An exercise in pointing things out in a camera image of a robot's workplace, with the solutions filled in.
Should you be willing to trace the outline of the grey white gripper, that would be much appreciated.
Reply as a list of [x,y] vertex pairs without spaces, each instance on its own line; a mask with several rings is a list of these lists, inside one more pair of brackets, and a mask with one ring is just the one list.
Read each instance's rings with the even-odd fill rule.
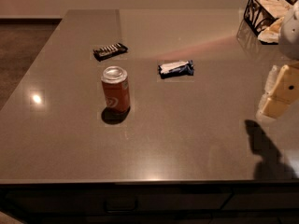
[[[280,51],[293,60],[299,60],[299,0],[286,13],[279,30]],[[299,67],[273,65],[258,104],[258,115],[279,118],[299,98]]]

